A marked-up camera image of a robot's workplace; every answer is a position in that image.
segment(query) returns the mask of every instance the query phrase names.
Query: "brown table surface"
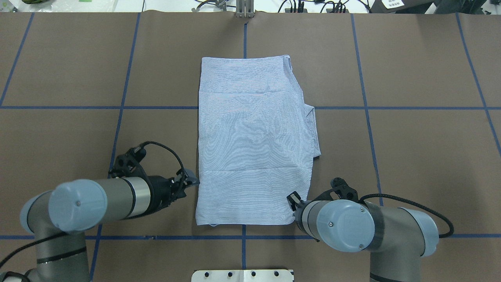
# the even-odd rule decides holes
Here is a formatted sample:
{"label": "brown table surface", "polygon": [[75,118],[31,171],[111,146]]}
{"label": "brown table surface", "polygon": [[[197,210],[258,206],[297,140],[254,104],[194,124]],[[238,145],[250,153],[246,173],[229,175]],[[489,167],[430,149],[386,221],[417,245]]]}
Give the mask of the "brown table surface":
{"label": "brown table surface", "polygon": [[[456,235],[423,259],[423,281],[499,281],[501,16],[3,13],[0,26],[1,257],[32,239],[19,224],[28,199],[105,178],[111,156],[142,141],[197,169],[202,57],[289,54],[316,107],[322,156],[309,196],[342,177],[361,195],[434,208]],[[161,149],[148,152],[149,174],[177,171]],[[197,189],[187,194],[88,231],[94,281],[190,281],[196,269],[243,267],[294,269],[299,282],[368,280],[368,252],[335,251],[293,224],[197,226]],[[34,251],[2,270],[35,267]]]}

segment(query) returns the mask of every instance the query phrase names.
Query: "white label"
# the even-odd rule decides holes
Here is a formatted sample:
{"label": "white label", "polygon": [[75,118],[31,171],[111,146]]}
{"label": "white label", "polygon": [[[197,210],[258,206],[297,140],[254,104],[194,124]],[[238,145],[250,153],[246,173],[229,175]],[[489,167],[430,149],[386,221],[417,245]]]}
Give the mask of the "white label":
{"label": "white label", "polygon": [[387,9],[393,9],[396,7],[404,6],[404,2],[402,2],[402,0],[382,0],[382,1],[383,1],[383,5]]}

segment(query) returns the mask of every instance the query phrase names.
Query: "gray robot arm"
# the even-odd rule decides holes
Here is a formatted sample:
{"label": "gray robot arm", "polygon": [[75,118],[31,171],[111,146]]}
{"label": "gray robot arm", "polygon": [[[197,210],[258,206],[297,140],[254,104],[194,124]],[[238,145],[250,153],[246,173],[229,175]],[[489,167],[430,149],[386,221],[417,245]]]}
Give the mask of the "gray robot arm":
{"label": "gray robot arm", "polygon": [[[313,201],[302,201],[296,192],[287,197],[298,227],[338,251],[371,252],[371,282],[421,281],[421,258],[435,252],[439,239],[433,219],[421,211],[380,207],[363,200],[367,197],[359,201],[357,192],[340,178],[331,185],[333,189]],[[333,200],[330,192],[341,199]],[[449,227],[441,237],[453,233],[451,223]]]}
{"label": "gray robot arm", "polygon": [[156,143],[143,143],[118,156],[110,179],[62,183],[30,199],[21,211],[21,225],[35,240],[48,240],[36,244],[37,268],[24,275],[0,273],[0,281],[89,282],[84,231],[154,213],[185,197],[187,187],[198,185],[194,173],[182,166],[173,151],[181,165],[176,177],[146,175],[139,162],[147,144]]}

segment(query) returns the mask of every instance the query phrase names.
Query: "cloth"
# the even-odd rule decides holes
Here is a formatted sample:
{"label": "cloth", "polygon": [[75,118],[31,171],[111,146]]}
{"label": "cloth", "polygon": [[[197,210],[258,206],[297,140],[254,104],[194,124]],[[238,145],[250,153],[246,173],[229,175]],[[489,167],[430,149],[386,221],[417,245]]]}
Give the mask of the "cloth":
{"label": "cloth", "polygon": [[198,99],[197,225],[292,223],[320,148],[290,57],[203,58]]}

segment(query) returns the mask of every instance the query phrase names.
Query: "light blue joint cap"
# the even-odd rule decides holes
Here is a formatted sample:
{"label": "light blue joint cap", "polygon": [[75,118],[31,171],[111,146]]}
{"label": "light blue joint cap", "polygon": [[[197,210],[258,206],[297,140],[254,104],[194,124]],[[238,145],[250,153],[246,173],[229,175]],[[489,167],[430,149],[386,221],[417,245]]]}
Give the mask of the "light blue joint cap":
{"label": "light blue joint cap", "polygon": [[374,238],[374,220],[369,210],[349,200],[335,200],[320,210],[317,230],[331,248],[343,252],[365,249]]}
{"label": "light blue joint cap", "polygon": [[64,232],[94,227],[106,213],[108,198],[103,187],[88,179],[60,184],[49,199],[49,216]]}
{"label": "light blue joint cap", "polygon": [[28,213],[30,212],[30,209],[31,209],[31,206],[33,206],[33,203],[38,199],[40,198],[41,195],[45,194],[45,193],[48,193],[48,192],[51,192],[51,191],[45,191],[43,193],[41,193],[40,195],[38,196],[35,196],[33,198],[31,198],[29,201],[27,201],[25,203],[25,205],[23,206],[23,208],[21,209],[21,214],[19,214],[19,220],[21,222],[21,226],[28,232],[28,233],[31,233],[31,234],[34,234],[33,231],[30,229],[30,227],[28,226]]}
{"label": "light blue joint cap", "polygon": [[416,220],[417,225],[421,228],[421,233],[424,237],[424,253],[422,256],[432,255],[437,250],[438,245],[438,228],[435,221],[422,211],[415,211],[400,207],[410,213],[410,215]]}

